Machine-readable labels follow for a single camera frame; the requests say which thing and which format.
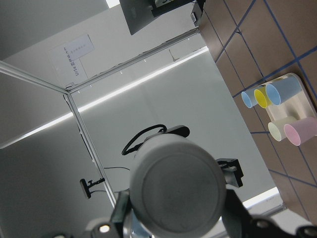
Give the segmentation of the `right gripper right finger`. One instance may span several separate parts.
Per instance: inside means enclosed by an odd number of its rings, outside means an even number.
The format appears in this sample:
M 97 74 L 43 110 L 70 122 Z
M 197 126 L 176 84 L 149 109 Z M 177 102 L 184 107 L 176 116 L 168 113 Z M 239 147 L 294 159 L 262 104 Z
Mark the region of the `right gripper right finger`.
M 315 238 L 316 226 L 301 226 L 295 234 L 281 229 L 266 216 L 251 215 L 235 191 L 228 189 L 222 212 L 222 222 L 231 238 Z

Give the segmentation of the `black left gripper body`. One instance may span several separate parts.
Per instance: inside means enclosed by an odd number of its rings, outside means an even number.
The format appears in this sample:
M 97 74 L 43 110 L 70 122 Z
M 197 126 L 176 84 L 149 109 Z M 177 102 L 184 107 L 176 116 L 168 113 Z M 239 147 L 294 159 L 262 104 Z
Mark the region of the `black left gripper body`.
M 244 176 L 238 159 L 220 158 L 216 162 L 220 166 L 226 184 L 234 187 L 242 187 L 242 177 Z

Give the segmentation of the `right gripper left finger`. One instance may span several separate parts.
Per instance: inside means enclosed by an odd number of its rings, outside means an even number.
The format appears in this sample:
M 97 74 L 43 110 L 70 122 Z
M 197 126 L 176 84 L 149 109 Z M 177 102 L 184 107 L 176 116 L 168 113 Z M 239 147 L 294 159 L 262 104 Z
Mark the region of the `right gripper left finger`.
M 121 191 L 109 221 L 99 222 L 80 238 L 131 238 L 132 205 L 129 191 Z

